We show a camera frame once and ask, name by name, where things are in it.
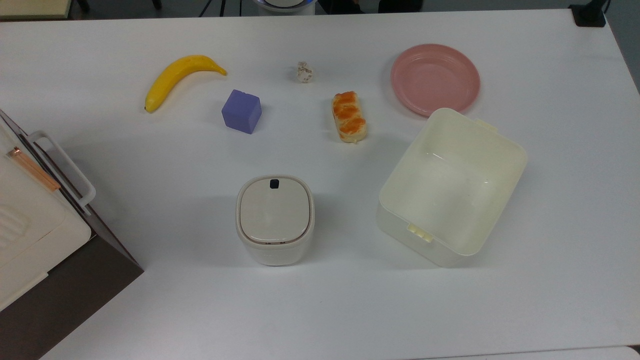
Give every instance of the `bread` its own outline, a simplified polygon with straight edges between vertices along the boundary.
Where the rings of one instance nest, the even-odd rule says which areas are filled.
[[[337,94],[332,102],[333,119],[343,142],[359,142],[367,136],[367,122],[362,117],[358,94]]]

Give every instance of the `purple block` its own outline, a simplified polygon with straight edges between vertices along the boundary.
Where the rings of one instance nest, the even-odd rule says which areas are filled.
[[[242,91],[233,90],[222,107],[225,125],[251,134],[262,115],[260,98]]]

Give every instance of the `chair leg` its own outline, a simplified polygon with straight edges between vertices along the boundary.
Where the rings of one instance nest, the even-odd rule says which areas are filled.
[[[89,3],[86,2],[86,0],[77,0],[78,1],[78,5],[80,5],[80,9],[82,10],[83,13],[88,13],[89,12]]]

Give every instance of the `oven handle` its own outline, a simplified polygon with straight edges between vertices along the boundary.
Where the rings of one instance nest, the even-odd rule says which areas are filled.
[[[35,143],[36,141],[42,138],[45,138],[49,142],[51,142],[53,147],[56,148],[56,150],[60,153],[60,155],[64,158],[64,160],[69,164],[69,166],[71,166],[71,168],[77,173],[80,180],[82,180],[82,182],[88,189],[88,192],[86,194],[84,194],[80,199],[76,199],[76,202],[78,203],[78,205],[80,205],[81,207],[85,207],[95,197],[95,188],[93,187],[93,184],[89,182],[89,179],[87,179],[86,176],[84,176],[84,174],[76,166],[76,164],[74,164],[71,158],[69,158],[69,155],[67,155],[67,153],[60,147],[60,145],[58,145],[58,143],[55,140],[49,137],[47,133],[45,133],[42,130],[38,130],[27,136],[27,140],[31,143]],[[71,194],[71,196],[76,198],[76,195],[74,192],[69,191],[69,193]]]

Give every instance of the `cable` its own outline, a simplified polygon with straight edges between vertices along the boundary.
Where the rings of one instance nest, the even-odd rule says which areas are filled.
[[[211,0],[207,1],[207,4],[204,6],[204,9],[202,9],[202,12],[200,13],[200,15],[198,17],[202,17],[202,15],[204,15],[204,12],[207,11],[207,8],[209,7],[209,4],[211,4]]]

